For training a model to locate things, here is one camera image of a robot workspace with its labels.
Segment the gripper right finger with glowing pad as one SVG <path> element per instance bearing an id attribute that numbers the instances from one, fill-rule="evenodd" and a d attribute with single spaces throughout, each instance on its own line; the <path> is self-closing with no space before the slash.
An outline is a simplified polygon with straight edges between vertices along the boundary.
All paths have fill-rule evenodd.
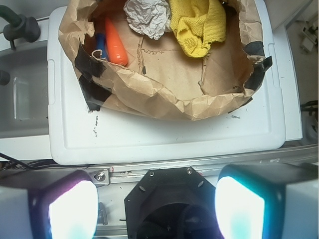
<path id="1" fill-rule="evenodd" d="M 228 164 L 216 184 L 215 213 L 226 239 L 317 239 L 319 167 Z"/>

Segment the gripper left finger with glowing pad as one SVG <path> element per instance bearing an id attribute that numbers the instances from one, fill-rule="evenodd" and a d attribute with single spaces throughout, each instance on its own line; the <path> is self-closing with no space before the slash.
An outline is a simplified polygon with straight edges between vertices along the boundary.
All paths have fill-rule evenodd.
<path id="1" fill-rule="evenodd" d="M 84 170 L 0 174 L 2 239 L 92 239 L 97 219 L 97 187 Z"/>

